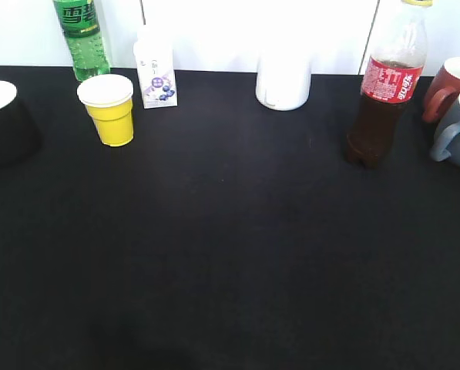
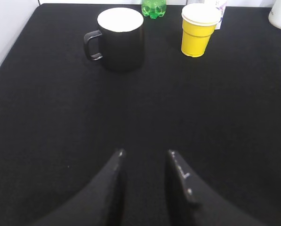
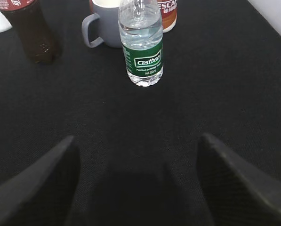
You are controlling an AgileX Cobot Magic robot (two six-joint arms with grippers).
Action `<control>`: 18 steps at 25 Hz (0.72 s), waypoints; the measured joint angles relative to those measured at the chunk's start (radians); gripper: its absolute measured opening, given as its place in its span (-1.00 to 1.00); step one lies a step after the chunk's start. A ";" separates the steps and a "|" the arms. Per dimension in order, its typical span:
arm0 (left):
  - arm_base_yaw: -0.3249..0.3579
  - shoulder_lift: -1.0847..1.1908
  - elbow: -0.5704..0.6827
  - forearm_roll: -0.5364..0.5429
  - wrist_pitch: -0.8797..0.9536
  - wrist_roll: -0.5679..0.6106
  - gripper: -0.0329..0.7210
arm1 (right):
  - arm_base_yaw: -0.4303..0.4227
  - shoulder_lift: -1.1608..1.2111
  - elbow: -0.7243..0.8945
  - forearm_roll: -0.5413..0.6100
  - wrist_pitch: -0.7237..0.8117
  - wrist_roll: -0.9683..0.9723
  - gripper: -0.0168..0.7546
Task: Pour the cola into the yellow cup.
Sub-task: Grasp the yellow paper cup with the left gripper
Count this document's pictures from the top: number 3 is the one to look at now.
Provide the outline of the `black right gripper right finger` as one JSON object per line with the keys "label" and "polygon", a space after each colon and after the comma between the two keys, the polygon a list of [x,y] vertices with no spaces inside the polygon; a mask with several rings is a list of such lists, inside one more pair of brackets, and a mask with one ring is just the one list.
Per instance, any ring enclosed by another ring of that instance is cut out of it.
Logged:
{"label": "black right gripper right finger", "polygon": [[212,134],[198,141],[196,170],[216,226],[281,226],[281,182]]}

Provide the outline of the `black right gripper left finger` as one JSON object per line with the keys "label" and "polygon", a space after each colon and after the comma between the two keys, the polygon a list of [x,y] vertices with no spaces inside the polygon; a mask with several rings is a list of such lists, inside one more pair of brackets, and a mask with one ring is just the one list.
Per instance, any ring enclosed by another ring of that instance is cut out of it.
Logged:
{"label": "black right gripper left finger", "polygon": [[64,226],[80,178],[80,151],[67,136],[0,185],[0,226]]}

